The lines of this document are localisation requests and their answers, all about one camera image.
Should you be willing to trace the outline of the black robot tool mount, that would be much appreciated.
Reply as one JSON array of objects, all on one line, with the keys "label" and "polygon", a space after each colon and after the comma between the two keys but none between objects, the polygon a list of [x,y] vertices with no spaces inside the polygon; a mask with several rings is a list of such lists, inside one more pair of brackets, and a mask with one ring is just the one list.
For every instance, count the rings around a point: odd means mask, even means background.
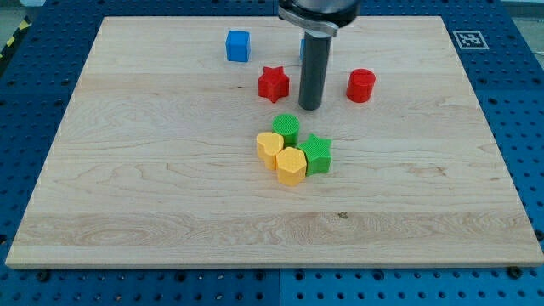
[{"label": "black robot tool mount", "polygon": [[278,16],[305,31],[335,37],[360,13],[360,0],[280,0]]}]

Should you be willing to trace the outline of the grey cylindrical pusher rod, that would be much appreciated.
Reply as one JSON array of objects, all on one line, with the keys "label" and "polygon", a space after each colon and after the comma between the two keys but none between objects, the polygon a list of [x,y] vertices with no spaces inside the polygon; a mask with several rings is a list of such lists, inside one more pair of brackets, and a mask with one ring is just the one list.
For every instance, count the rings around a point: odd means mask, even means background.
[{"label": "grey cylindrical pusher rod", "polygon": [[305,48],[298,104],[306,111],[315,111],[322,102],[332,37],[307,30],[303,39],[305,39]]}]

